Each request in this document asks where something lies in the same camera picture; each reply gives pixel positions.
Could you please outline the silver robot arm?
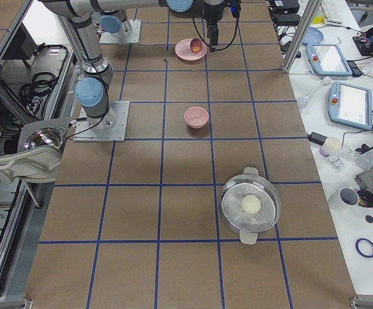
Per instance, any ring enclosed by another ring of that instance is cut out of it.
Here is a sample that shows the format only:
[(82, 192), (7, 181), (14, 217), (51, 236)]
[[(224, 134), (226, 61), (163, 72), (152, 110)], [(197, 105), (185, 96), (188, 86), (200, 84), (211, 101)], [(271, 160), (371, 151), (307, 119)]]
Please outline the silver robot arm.
[(101, 130), (112, 123), (108, 88), (113, 78), (111, 64), (102, 54), (93, 27), (92, 13), (115, 17), (130, 8), (166, 7), (166, 1), (43, 1), (52, 13), (66, 21), (68, 38), (82, 57), (84, 78), (76, 85), (76, 97), (90, 128)]
[[(121, 10), (128, 8), (168, 7), (177, 13), (183, 13), (193, 7), (195, 1), (91, 1), (92, 8), (97, 12)], [(202, 17), (207, 26), (209, 47), (218, 45), (218, 22), (224, 16), (227, 1), (202, 1)]]

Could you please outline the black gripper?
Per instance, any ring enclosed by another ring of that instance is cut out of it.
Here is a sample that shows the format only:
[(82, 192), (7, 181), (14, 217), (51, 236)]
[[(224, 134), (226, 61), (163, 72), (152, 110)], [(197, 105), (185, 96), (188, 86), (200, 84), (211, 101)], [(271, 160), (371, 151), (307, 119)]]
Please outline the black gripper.
[(222, 19), (221, 8), (204, 8), (203, 15), (204, 21), (206, 22), (206, 37), (210, 45), (218, 44), (218, 21)]

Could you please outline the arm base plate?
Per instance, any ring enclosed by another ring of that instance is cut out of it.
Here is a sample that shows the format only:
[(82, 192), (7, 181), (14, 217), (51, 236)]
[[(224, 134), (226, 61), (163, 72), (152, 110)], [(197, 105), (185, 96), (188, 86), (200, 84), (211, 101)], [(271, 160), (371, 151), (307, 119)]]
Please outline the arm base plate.
[(100, 22), (100, 44), (138, 44), (141, 24), (140, 19), (127, 19), (122, 23), (118, 19), (105, 19), (104, 16)]
[(74, 142), (124, 142), (129, 115), (129, 101), (111, 101), (110, 110), (102, 122), (93, 128), (96, 121), (87, 118), (85, 110), (81, 109), (80, 118), (72, 136)]

